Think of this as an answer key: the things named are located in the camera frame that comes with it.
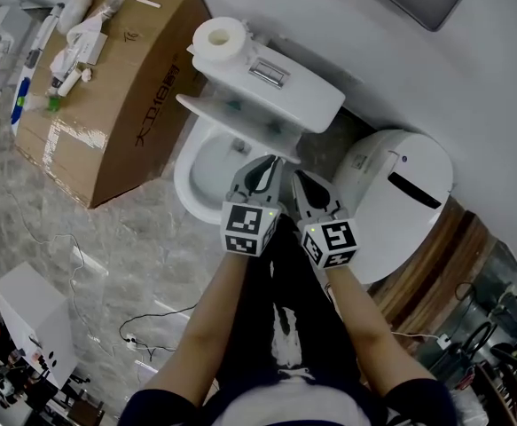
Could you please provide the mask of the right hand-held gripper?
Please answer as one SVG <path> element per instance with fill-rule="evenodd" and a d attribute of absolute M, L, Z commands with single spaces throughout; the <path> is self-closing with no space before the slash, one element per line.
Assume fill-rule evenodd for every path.
<path fill-rule="evenodd" d="M 342 208 L 337 189 L 307 170 L 293 174 L 292 188 L 300 217 L 301 245 L 311 264 L 320 270 L 349 264 L 359 249 L 358 230 Z"/>

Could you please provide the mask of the person's left forearm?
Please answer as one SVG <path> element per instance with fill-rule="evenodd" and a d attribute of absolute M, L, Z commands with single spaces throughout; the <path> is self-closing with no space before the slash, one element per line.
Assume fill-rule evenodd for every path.
<path fill-rule="evenodd" d="M 248 257 L 227 253 L 195 307 L 179 345 L 144 385 L 146 390 L 175 393 L 201 406 L 222 364 Z"/>

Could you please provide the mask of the white ceramic toilet with tank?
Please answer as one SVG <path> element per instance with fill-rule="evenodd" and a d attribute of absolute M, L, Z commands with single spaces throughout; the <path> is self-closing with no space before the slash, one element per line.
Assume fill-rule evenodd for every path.
<path fill-rule="evenodd" d="M 302 136 L 326 131 L 344 102 L 343 93 L 325 79 L 256 41 L 226 63 L 196 54 L 192 63 L 211 88 L 199 97 L 248 101 L 294 124 Z M 269 153 L 194 115 L 196 121 L 176 160 L 176 193 L 192 215 L 217 225 L 236 171 Z"/>

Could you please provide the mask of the white toilet paper roll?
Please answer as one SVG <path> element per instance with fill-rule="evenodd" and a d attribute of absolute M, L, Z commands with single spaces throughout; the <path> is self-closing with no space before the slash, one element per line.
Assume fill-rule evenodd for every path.
<path fill-rule="evenodd" d="M 222 62 L 239 56 L 247 47 L 244 24 L 231 17 L 217 17 L 202 23 L 194 32 L 192 46 L 204 60 Z"/>

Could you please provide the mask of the black printed trousers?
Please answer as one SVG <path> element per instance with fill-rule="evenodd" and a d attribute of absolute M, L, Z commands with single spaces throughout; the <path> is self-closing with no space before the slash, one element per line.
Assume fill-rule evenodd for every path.
<path fill-rule="evenodd" d="M 287 215 L 259 257 L 248 261 L 217 381 L 272 381 L 283 369 L 315 379 L 356 382 L 360 371 L 347 330 L 321 287 Z"/>

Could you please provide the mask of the brown wooden pallet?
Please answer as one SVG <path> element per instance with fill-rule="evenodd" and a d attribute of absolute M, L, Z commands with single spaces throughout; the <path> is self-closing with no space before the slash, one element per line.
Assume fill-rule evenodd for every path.
<path fill-rule="evenodd" d="M 481 219 L 449 198 L 432 231 L 417 251 L 368 293 L 400 342 L 414 350 L 409 335 L 432 335 L 471 293 L 497 243 Z"/>

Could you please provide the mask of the large brown cardboard box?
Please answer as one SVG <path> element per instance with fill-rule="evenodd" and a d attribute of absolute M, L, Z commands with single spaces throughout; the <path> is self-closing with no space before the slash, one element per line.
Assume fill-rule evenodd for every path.
<path fill-rule="evenodd" d="M 188 52 L 209 19 L 204 1 L 151 1 L 161 8 L 126 0 L 104 23 L 92 79 L 58 112 L 20 118 L 18 151 L 90 209 L 162 173 L 188 118 L 176 96 L 197 96 L 206 82 Z"/>

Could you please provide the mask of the white and navy shirt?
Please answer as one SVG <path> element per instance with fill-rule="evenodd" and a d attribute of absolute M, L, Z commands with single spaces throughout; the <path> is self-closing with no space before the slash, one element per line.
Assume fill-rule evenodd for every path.
<path fill-rule="evenodd" d="M 293 376 L 224 388 L 202 407 L 170 391 L 140 390 L 118 426 L 458 426 L 458 418 L 436 380 L 412 379 L 380 397 L 359 382 L 341 387 Z"/>

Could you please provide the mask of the white tube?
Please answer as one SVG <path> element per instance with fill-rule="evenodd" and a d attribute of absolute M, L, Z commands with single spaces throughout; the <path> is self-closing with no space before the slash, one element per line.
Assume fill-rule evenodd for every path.
<path fill-rule="evenodd" d="M 66 97 L 74 86 L 81 80 L 82 70 L 76 67 L 67 76 L 65 81 L 59 86 L 58 94 L 60 97 Z"/>

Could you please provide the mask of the white small carton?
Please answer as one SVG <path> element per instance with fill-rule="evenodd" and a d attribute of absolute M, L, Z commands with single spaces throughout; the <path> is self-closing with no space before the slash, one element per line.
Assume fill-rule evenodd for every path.
<path fill-rule="evenodd" d="M 76 41 L 77 61 L 95 66 L 107 40 L 102 32 L 83 32 Z"/>

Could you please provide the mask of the clear bottle with green label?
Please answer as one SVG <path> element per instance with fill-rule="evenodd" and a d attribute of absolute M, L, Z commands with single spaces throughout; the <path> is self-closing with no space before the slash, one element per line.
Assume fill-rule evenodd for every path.
<path fill-rule="evenodd" d="M 24 100 L 25 111 L 58 112 L 60 97 L 28 94 Z"/>

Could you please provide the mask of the white crinkled plastic packet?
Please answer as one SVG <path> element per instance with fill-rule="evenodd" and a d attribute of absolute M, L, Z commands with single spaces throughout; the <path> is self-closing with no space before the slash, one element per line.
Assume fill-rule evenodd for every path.
<path fill-rule="evenodd" d="M 75 48 L 76 41 L 83 32 L 102 32 L 104 19 L 102 15 L 96 15 L 86 19 L 81 24 L 73 27 L 67 33 L 67 45 L 60 51 L 52 61 L 50 70 L 54 74 L 68 72 L 75 64 L 79 63 L 76 59 L 77 50 Z"/>

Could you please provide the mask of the white and blue flat board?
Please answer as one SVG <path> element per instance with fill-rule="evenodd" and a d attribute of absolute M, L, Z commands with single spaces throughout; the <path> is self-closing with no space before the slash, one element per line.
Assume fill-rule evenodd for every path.
<path fill-rule="evenodd" d="M 13 107 L 12 107 L 12 113 L 11 113 L 11 129 L 12 133 L 14 135 L 17 134 L 18 126 L 20 123 L 20 118 L 23 113 L 23 107 L 25 103 L 25 98 L 27 96 L 27 92 L 29 90 L 31 84 L 31 79 L 27 76 L 22 76 L 15 95 L 14 95 L 14 101 L 13 101 Z"/>

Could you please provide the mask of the white stuffed bag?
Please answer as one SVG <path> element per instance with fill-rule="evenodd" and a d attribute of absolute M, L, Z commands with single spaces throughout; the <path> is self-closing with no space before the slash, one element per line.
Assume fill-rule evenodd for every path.
<path fill-rule="evenodd" d="M 58 32 L 65 36 L 73 27 L 80 24 L 92 2 L 93 0 L 68 0 L 59 15 Z"/>

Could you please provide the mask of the white metal cabinet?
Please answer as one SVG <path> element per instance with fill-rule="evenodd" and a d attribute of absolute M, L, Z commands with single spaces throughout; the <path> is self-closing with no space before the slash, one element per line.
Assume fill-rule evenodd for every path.
<path fill-rule="evenodd" d="M 77 366 L 68 299 L 24 262 L 0 278 L 0 314 L 24 360 L 62 388 Z"/>

